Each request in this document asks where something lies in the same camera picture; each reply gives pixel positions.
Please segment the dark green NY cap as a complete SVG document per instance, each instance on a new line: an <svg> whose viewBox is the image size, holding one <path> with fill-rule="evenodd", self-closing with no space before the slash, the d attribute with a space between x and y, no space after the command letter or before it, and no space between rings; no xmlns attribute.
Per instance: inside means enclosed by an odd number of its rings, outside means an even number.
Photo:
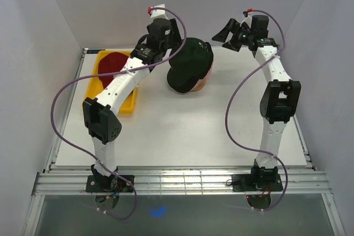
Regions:
<svg viewBox="0 0 354 236"><path fill-rule="evenodd" d="M204 78L213 63L210 43L198 38L187 38L183 48L169 60L167 83L177 93L188 93L199 79Z"/></svg>

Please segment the pink LA baseball cap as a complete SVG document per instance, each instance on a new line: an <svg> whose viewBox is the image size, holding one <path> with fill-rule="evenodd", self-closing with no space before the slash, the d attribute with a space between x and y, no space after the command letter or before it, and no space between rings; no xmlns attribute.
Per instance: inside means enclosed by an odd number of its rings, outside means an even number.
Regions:
<svg viewBox="0 0 354 236"><path fill-rule="evenodd" d="M204 76L204 78L207 78L207 79L208 79L208 78L210 77L212 68L213 68L213 64L211 64L211 66L210 66L208 72L206 73L206 75Z"/></svg>

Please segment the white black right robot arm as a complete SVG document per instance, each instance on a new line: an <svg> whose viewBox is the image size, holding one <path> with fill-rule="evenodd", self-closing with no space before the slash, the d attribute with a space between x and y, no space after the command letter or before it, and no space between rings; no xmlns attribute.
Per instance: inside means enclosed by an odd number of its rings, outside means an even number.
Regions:
<svg viewBox="0 0 354 236"><path fill-rule="evenodd" d="M246 46L259 63L267 82L261 98L259 111L263 118L263 133L258 154L251 173L239 181L240 185L251 185L263 190L278 183L278 155L283 131L294 116L301 91L301 83L294 81L280 61L280 48L268 37L269 16L244 13L239 23L231 18L212 40L222 43L226 49L239 51Z"/></svg>

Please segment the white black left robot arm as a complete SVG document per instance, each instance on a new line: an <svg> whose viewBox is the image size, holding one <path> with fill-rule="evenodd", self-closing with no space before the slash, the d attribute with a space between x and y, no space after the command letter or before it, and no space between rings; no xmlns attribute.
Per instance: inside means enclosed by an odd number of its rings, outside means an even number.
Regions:
<svg viewBox="0 0 354 236"><path fill-rule="evenodd" d="M152 72L154 65L162 61L167 50L182 43L175 19L154 19L147 30L147 35L141 37L122 67L123 73L95 98L87 97L82 104L84 124L97 158L91 171L95 182L107 192L117 186L114 142L122 130L117 118L121 105L141 80Z"/></svg>

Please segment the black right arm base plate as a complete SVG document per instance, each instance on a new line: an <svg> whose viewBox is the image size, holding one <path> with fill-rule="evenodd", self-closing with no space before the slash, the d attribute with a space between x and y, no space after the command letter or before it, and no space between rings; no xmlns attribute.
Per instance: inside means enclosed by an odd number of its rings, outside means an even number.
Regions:
<svg viewBox="0 0 354 236"><path fill-rule="evenodd" d="M275 180L256 181L251 174L234 174L231 176L231 186L234 192L261 192L272 189L272 191L283 191L283 184L280 175L277 174Z"/></svg>

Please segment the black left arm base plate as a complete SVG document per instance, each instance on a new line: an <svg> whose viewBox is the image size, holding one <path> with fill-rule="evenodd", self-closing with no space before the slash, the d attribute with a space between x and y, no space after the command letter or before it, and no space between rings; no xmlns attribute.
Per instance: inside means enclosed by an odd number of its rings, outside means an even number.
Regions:
<svg viewBox="0 0 354 236"><path fill-rule="evenodd" d="M103 178L90 175L87 178L85 191L89 193L133 192L134 175L122 175L124 180L116 176Z"/></svg>

